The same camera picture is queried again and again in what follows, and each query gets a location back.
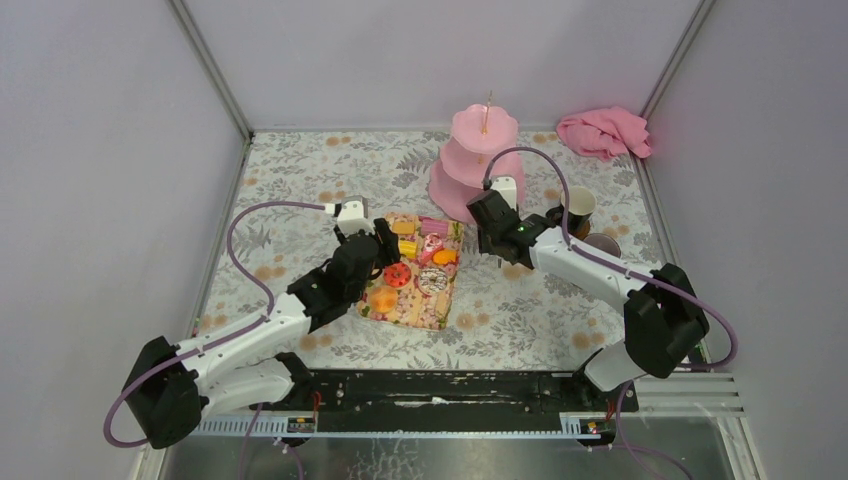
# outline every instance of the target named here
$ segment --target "food-patterned mat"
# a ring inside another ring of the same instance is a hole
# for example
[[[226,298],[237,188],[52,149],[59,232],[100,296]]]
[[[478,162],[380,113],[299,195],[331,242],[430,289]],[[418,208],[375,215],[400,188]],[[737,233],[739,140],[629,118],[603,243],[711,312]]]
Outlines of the food-patterned mat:
[[[234,212],[268,200],[331,202],[363,195],[372,218],[444,213],[427,196],[429,168],[445,132],[258,133]],[[519,145],[550,154],[569,181],[598,199],[592,229],[616,238],[625,260],[657,266],[654,240],[628,157],[601,162],[568,150],[554,132],[522,132]],[[560,187],[550,166],[522,154],[527,179],[523,213],[544,214]],[[466,229],[453,306],[441,331],[399,328],[362,318],[355,308],[330,325],[275,351],[291,350],[314,368],[573,369],[602,345],[624,336],[621,317],[566,280],[476,252]],[[271,208],[246,217],[235,236],[238,258],[276,293],[321,265],[338,245],[333,221],[312,210]],[[226,255],[212,281],[202,331],[264,308],[265,297]],[[256,359],[271,352],[257,352]]]
[[[401,261],[368,283],[356,309],[393,325],[442,330],[447,326],[464,227],[459,222],[388,213]]]

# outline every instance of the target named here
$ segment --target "metal frame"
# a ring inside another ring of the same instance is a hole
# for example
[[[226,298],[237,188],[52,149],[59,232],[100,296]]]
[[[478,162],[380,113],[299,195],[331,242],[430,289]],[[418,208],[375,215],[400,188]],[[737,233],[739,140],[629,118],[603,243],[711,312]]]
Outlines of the metal frame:
[[[208,298],[212,276],[214,275],[215,267],[217,266],[223,247],[223,235],[226,231],[227,222],[239,189],[242,169],[250,153],[253,132],[217,63],[212,57],[206,42],[203,40],[184,0],[166,1],[171,7],[180,28],[185,33],[192,50],[197,55],[198,61],[206,72],[210,83],[218,93],[227,114],[230,116],[236,129],[245,139],[242,158],[240,159],[238,168],[233,172],[233,180],[227,192],[227,201],[221,216],[215,246],[206,271],[204,272],[204,287],[195,304],[194,316],[197,317],[202,313],[202,309]],[[715,3],[716,0],[701,0],[699,2],[692,18],[681,35],[680,41],[672,52],[648,101],[642,109],[641,116],[643,118],[650,121],[651,116],[656,111],[663,95],[674,79],[683,59],[689,52],[690,47]],[[662,257],[666,261],[679,264],[680,257],[671,234],[665,227],[666,216],[651,171],[644,162],[638,159],[633,159],[633,164],[648,209],[651,226],[660,244]],[[641,409],[637,413],[625,413],[624,416],[712,417],[715,419],[722,434],[725,450],[734,475],[737,478],[745,479],[765,478],[762,473],[763,469],[757,450],[752,442],[748,420],[745,417],[742,402],[731,374],[681,372],[675,373],[665,380],[642,378],[636,381],[636,391]],[[230,417],[236,420],[243,419],[242,417],[244,417],[249,420],[251,416],[252,412],[244,411],[244,413],[237,413]],[[570,418],[580,418],[580,415],[570,415]],[[128,478],[130,480],[158,479],[166,463],[168,452],[153,450],[149,446],[142,447]]]

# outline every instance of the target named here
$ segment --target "leaf pattern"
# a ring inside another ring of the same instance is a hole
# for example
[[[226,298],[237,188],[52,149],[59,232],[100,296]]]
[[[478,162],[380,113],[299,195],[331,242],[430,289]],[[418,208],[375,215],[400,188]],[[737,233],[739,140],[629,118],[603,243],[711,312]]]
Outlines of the leaf pattern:
[[[522,132],[519,145],[549,153],[570,184],[598,197],[592,230],[611,234],[623,256],[658,266],[659,245],[651,232],[632,160],[580,157],[552,132]],[[265,132],[258,133],[244,167],[233,214],[269,200],[336,202],[362,195],[372,218],[387,212],[443,217],[427,195],[430,166],[447,132]],[[550,167],[522,154],[528,190],[522,214],[544,213],[558,203],[561,187]],[[332,219],[294,208],[259,210],[234,235],[238,258],[263,274],[280,294],[295,279],[328,258],[336,241]],[[200,331],[220,328],[262,309],[262,292],[221,257]],[[588,348],[573,341],[603,339]],[[442,331],[399,327],[363,319],[353,308],[310,336],[256,352],[256,362],[295,351],[313,368],[574,369],[595,349],[623,336],[621,316],[608,305],[560,278],[533,272],[477,253],[477,229],[465,228],[456,292]]]

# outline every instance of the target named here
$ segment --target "pink cloth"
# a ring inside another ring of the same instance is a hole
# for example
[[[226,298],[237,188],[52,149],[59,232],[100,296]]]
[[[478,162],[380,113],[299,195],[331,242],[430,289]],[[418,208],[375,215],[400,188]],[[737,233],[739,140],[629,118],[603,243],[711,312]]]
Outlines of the pink cloth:
[[[621,107],[601,108],[562,117],[557,134],[576,153],[610,160],[629,148],[639,158],[651,154],[648,122]]]

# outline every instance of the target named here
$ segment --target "robotic arm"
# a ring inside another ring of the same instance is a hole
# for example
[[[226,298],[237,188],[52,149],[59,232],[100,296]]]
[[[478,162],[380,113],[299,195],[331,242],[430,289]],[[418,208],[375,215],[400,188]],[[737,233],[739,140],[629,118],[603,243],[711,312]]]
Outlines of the robotic arm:
[[[175,345],[159,337],[144,346],[124,388],[158,364],[200,351],[162,370],[127,397],[153,448],[173,445],[209,416],[309,395],[310,375],[294,354],[238,367],[257,353],[299,339],[342,316],[362,298],[368,280],[400,261],[397,235],[385,219],[374,220],[373,226],[368,223],[362,197],[327,205],[326,212],[337,218],[335,233],[341,245],[323,265],[289,285],[270,315],[257,311]]]
[[[535,214],[519,217],[515,191],[514,179],[498,177],[491,189],[468,203],[479,228],[480,252],[564,278],[624,316],[624,340],[598,351],[577,374],[601,392],[645,374],[667,378],[704,338],[709,324],[697,306],[629,273],[653,276],[694,295],[683,270],[666,264],[647,272],[577,239],[568,245],[550,219]],[[573,247],[626,273],[606,268]]]

